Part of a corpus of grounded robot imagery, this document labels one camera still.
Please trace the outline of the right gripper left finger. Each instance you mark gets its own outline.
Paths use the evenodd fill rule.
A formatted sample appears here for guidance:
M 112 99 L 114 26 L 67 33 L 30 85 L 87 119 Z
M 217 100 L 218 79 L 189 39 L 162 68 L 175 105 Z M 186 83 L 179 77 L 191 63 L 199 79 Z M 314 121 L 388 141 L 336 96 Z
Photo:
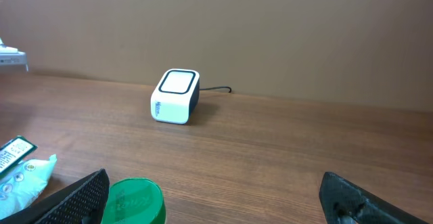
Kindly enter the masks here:
M 2 224 L 100 224 L 108 201 L 110 180 L 100 169 L 1 220 Z

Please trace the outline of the green white gum pack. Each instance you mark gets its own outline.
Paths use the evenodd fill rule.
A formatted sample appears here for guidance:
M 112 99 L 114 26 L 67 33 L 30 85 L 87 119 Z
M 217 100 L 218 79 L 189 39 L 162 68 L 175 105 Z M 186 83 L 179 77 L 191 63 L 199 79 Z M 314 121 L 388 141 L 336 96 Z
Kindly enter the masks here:
M 27 138 L 18 135 L 1 146 L 1 178 L 6 176 L 19 162 L 38 148 Z

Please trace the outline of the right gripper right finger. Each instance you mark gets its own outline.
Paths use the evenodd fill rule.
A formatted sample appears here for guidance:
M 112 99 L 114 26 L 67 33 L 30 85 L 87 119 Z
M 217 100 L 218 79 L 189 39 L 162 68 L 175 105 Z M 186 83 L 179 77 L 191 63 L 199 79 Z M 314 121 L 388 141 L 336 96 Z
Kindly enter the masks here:
M 331 224 L 427 224 L 333 172 L 324 173 L 319 200 Z

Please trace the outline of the light teal sachet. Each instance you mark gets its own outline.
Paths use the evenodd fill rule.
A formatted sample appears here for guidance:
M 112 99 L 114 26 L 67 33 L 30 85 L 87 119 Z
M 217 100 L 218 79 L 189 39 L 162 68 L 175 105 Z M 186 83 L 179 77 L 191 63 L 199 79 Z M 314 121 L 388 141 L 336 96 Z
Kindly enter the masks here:
M 1 180 L 1 219 L 29 207 L 47 187 L 57 155 L 20 162 Z

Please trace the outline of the green lid jar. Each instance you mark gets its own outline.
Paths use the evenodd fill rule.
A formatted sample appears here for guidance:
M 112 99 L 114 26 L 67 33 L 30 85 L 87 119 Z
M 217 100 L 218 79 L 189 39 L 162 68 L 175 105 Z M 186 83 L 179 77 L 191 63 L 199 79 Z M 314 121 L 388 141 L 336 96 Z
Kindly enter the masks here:
M 160 186 L 147 178 L 128 178 L 109 188 L 101 224 L 166 224 Z

